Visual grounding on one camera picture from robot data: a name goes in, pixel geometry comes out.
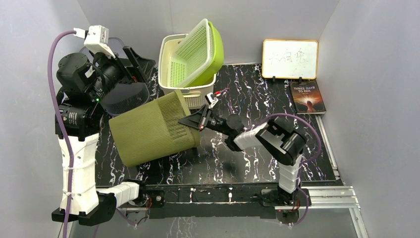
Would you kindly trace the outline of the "olive green slatted bin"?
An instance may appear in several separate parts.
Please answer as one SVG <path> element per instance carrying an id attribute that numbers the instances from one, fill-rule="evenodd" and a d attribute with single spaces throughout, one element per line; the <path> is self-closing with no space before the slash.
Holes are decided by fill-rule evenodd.
<path id="1" fill-rule="evenodd" d="M 190 114 L 181 91 L 175 90 L 110 119 L 123 164 L 133 167 L 198 147 L 199 132 L 179 123 Z"/>

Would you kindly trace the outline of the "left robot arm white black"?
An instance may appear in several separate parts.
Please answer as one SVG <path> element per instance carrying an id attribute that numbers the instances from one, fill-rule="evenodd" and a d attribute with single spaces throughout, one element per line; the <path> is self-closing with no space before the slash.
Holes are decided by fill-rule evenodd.
<path id="1" fill-rule="evenodd" d="M 130 201 L 143 206 L 149 198 L 145 184 L 134 179 L 96 187 L 96 145 L 105 113 L 101 102 L 117 85 L 145 82 L 155 66 L 154 60 L 140 57 L 129 46 L 123 51 L 124 58 L 76 52 L 58 63 L 55 132 L 62 152 L 63 197 L 52 212 L 55 222 L 92 227 L 109 221 L 121 205 Z"/>

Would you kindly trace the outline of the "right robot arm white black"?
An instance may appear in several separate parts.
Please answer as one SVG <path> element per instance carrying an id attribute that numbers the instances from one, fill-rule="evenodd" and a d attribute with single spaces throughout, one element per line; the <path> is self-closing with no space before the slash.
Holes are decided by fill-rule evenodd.
<path id="1" fill-rule="evenodd" d="M 198 131 L 208 128 L 226 135 L 224 143 L 231 151 L 262 146 L 279 163 L 279 181 L 276 192 L 259 197 L 265 203 L 279 205 L 292 205 L 298 200 L 298 170 L 306 140 L 283 117 L 271 115 L 265 122 L 246 129 L 238 114 L 224 119 L 209 106 L 203 106 L 178 122 Z"/>

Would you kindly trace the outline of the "grey slatted bin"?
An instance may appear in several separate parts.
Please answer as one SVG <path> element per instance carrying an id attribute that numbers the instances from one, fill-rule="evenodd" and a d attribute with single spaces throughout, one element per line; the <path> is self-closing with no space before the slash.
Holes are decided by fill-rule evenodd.
<path id="1" fill-rule="evenodd" d="M 117 84 L 100 104 L 109 115 L 115 117 L 147 103 L 149 99 L 145 83 Z"/>

